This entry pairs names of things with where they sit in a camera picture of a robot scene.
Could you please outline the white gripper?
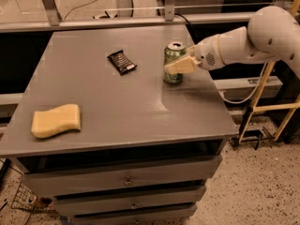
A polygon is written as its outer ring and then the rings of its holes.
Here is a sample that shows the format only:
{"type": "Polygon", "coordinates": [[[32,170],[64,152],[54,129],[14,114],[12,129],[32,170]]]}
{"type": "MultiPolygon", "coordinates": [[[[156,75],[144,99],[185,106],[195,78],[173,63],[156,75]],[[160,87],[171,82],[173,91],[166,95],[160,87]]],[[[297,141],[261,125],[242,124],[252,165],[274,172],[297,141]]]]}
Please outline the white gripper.
{"type": "Polygon", "coordinates": [[[167,74],[186,74],[193,73],[196,67],[201,65],[202,69],[215,70],[223,67],[223,62],[218,51],[218,35],[207,37],[200,41],[196,46],[187,48],[187,54],[195,57],[187,56],[172,61],[164,67],[167,74]]]}

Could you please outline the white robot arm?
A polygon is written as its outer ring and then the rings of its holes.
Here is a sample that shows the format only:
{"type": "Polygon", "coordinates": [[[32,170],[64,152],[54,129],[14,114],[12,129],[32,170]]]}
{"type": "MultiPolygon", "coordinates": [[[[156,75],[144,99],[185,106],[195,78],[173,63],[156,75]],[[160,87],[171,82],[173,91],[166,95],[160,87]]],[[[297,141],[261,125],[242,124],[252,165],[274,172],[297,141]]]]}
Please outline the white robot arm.
{"type": "Polygon", "coordinates": [[[164,67],[170,75],[215,70],[230,64],[285,62],[300,76],[300,25],[281,7],[264,7],[246,26],[207,37],[164,67]]]}

